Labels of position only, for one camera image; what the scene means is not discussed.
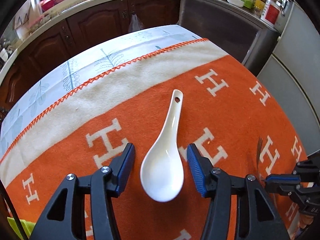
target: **orange blanket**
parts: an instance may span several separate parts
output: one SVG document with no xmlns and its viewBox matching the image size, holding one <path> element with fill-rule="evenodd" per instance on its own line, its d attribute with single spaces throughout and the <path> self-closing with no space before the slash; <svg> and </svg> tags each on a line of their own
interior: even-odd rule
<svg viewBox="0 0 320 240">
<path fill-rule="evenodd" d="M 139 171 L 174 89 L 184 94 L 177 143 L 185 180 L 174 200 L 158 203 L 143 191 Z M 291 173 L 306 158 L 288 118 L 259 81 L 216 45 L 200 39 L 121 64 L 69 92 L 17 137 L 0 176 L 20 218 L 36 221 L 68 173 L 92 174 L 127 142 L 135 145 L 136 159 L 125 191 L 113 201 L 124 240 L 200 238 L 210 200 L 196 191 L 186 159 L 189 143 L 196 143 L 213 165 L 241 177 Z M 272 198 L 292 235 L 297 206 L 288 197 Z M 87 236 L 92 236 L 89 199 L 85 211 Z M 235 220 L 233 199 L 229 240 Z"/>
</svg>

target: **can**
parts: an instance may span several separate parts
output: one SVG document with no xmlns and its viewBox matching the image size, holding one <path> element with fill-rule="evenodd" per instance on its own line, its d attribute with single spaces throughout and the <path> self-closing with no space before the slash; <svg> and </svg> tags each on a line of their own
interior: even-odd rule
<svg viewBox="0 0 320 240">
<path fill-rule="evenodd" d="M 260 19 L 274 27 L 280 11 L 280 7 L 275 2 L 267 0 Z"/>
</svg>

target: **cabinet door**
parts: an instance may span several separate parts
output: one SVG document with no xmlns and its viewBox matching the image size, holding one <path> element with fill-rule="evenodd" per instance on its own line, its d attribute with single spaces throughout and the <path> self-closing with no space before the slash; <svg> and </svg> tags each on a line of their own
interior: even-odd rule
<svg viewBox="0 0 320 240">
<path fill-rule="evenodd" d="M 106 2 L 67 19 L 79 53 L 128 33 L 127 0 Z"/>
<path fill-rule="evenodd" d="M 31 42 L 19 55 L 41 77 L 75 56 L 76 46 L 66 20 L 63 20 Z"/>
<path fill-rule="evenodd" d="M 10 110 L 14 104 L 39 80 L 40 73 L 19 55 L 0 86 L 0 107 Z"/>
<path fill-rule="evenodd" d="M 180 0 L 128 0 L 128 6 L 130 19 L 136 14 L 146 29 L 179 20 Z"/>
</svg>

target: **metal screw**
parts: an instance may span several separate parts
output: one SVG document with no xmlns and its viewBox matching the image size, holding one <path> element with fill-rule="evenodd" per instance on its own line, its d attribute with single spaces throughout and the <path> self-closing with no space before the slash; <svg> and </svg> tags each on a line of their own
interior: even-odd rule
<svg viewBox="0 0 320 240">
<path fill-rule="evenodd" d="M 248 174 L 247 178 L 250 181 L 254 181 L 256 179 L 256 177 L 253 174 Z"/>
<path fill-rule="evenodd" d="M 76 176 L 73 173 L 70 173 L 67 175 L 66 179 L 67 180 L 73 180 Z"/>
<path fill-rule="evenodd" d="M 109 166 L 103 166 L 102 168 L 101 168 L 101 172 L 103 172 L 103 173 L 107 173 L 107 172 L 109 172 L 110 171 L 110 167 Z"/>
<path fill-rule="evenodd" d="M 212 172 L 213 172 L 214 174 L 219 174 L 219 173 L 221 173 L 221 169 L 218 168 L 218 167 L 215 167 L 215 168 L 212 169 Z"/>
</svg>

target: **orange zigzag stitching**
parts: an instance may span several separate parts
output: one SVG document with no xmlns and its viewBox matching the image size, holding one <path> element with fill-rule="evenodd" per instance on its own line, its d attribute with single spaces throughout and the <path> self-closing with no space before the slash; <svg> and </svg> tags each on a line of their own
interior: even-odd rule
<svg viewBox="0 0 320 240">
<path fill-rule="evenodd" d="M 62 98 L 60 98 L 58 101 L 54 102 L 51 106 L 49 106 L 47 109 L 45 109 L 41 114 L 39 114 L 35 119 L 33 119 L 33 121 L 25 128 L 23 129 L 23 131 L 14 139 L 14 141 L 12 142 L 12 144 L 9 146 L 9 148 L 6 150 L 5 154 L 3 155 L 3 157 L 0 160 L 0 164 L 3 162 L 3 160 L 6 158 L 6 156 L 8 155 L 8 153 L 12 150 L 12 148 L 17 144 L 17 142 L 21 139 L 21 137 L 28 131 L 30 130 L 30 128 L 32 126 L 34 126 L 36 124 L 36 122 L 38 122 L 42 117 L 44 117 L 45 114 L 47 114 L 49 111 L 51 111 L 51 109 L 55 108 L 58 104 L 60 104 L 61 102 L 63 102 L 65 99 L 67 99 L 69 96 L 73 95 L 74 93 L 76 93 L 79 89 L 82 89 L 83 87 L 87 86 L 89 83 L 92 83 L 95 80 L 98 80 L 101 77 L 104 77 L 105 75 L 110 74 L 111 72 L 114 72 L 116 69 L 120 69 L 121 67 L 124 67 L 127 64 L 131 64 L 132 62 L 136 62 L 137 60 L 142 60 L 142 59 L 147 59 L 148 57 L 153 57 L 155 55 L 164 53 L 166 51 L 169 50 L 173 50 L 179 47 L 182 47 L 184 45 L 188 45 L 188 44 L 192 44 L 192 43 L 196 43 L 196 42 L 200 42 L 200 41 L 209 41 L 207 38 L 202 38 L 202 39 L 197 39 L 197 40 L 192 40 L 192 41 L 184 41 L 181 43 L 178 43 L 176 45 L 172 45 L 163 49 L 159 49 L 156 50 L 154 52 L 148 53 L 146 55 L 143 55 L 141 57 L 137 57 L 133 60 L 130 60 L 128 62 L 122 63 L 110 70 L 107 70 L 101 74 L 99 74 L 98 76 L 95 76 L 93 78 L 88 79 L 86 82 L 84 82 L 83 84 L 81 84 L 80 86 L 76 87 L 75 89 L 71 90 L 70 92 L 68 92 L 66 95 L 64 95 Z"/>
</svg>

